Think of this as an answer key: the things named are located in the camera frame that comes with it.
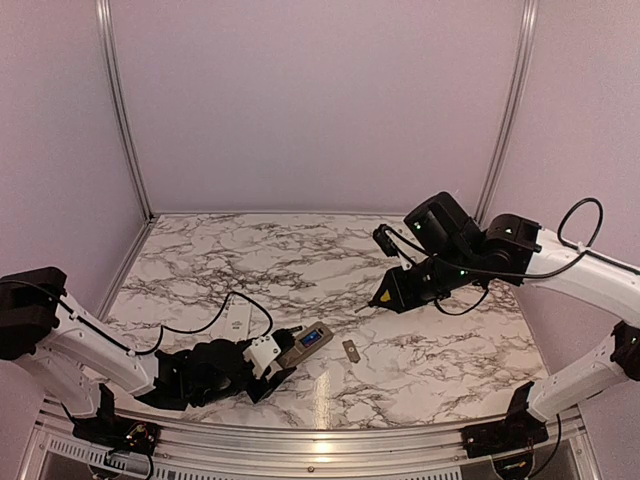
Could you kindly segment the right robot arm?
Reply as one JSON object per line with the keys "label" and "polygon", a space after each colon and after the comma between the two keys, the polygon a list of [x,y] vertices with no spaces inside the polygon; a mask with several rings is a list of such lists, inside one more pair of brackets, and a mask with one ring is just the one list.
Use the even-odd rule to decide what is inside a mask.
{"label": "right robot arm", "polygon": [[494,280],[530,284],[565,294],[618,318],[591,352],[556,374],[519,389],[495,438],[515,448],[565,409],[607,388],[639,378],[639,270],[573,244],[559,231],[514,214],[481,229],[448,192],[440,192],[404,219],[407,239],[381,224],[372,235],[382,252],[403,265],[387,270],[371,308],[405,313],[437,305],[463,286],[483,289]]}

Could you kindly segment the blue battery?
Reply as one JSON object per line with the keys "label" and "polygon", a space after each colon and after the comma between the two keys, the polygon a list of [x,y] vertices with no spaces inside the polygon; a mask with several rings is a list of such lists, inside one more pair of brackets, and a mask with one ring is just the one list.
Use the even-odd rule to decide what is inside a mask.
{"label": "blue battery", "polygon": [[300,340],[300,343],[304,348],[310,348],[312,345],[318,342],[321,338],[322,338],[322,334],[317,330],[313,330],[310,333],[303,336],[302,339]]}

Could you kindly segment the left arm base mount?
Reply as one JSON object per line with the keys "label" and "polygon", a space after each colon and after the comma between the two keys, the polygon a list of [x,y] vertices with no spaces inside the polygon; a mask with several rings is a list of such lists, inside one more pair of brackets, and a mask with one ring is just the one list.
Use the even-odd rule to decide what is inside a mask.
{"label": "left arm base mount", "polygon": [[154,453],[160,427],[156,423],[116,416],[111,421],[97,417],[74,419],[73,435],[111,450],[134,452],[142,455]]}

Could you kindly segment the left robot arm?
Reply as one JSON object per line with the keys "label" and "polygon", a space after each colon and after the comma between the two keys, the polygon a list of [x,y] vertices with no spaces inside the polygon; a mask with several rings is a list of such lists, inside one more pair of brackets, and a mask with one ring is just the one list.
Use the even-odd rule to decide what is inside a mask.
{"label": "left robot arm", "polygon": [[66,275],[46,267],[1,279],[1,358],[17,364],[56,396],[106,445],[125,438],[126,423],[100,406],[110,392],[86,369],[137,401],[183,411],[246,393],[269,397],[296,368],[282,362],[294,346],[287,329],[233,342],[215,339],[170,354],[158,345],[126,345],[66,290]]}

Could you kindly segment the small white remote control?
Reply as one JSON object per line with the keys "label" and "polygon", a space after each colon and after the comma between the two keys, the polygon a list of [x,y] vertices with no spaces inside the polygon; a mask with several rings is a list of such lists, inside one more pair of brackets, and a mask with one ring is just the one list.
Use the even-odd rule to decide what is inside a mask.
{"label": "small white remote control", "polygon": [[276,362],[283,369],[295,368],[317,353],[334,338],[334,333],[323,322],[315,322],[302,329],[294,338],[292,346],[283,351]]}

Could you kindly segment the grey battery cover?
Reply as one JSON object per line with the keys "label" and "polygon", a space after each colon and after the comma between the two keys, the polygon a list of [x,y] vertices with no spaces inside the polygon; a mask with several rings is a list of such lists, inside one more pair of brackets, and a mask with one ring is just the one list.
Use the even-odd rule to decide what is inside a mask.
{"label": "grey battery cover", "polygon": [[360,362],[361,357],[355,343],[352,340],[343,341],[342,346],[351,363],[357,364]]}

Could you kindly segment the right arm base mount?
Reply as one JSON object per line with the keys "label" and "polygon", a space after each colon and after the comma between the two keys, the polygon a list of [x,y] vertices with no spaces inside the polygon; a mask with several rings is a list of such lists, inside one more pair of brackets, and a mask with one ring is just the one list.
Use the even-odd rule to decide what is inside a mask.
{"label": "right arm base mount", "polygon": [[549,434],[537,420],[498,420],[464,427],[463,447],[469,458],[492,456],[546,442]]}

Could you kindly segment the large white remote control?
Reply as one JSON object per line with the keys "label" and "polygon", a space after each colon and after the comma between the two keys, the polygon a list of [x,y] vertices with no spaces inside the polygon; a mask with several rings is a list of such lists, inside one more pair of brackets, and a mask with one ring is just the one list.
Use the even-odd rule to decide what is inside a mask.
{"label": "large white remote control", "polygon": [[233,342],[248,337],[252,307],[249,304],[233,304],[227,312],[224,337]]}

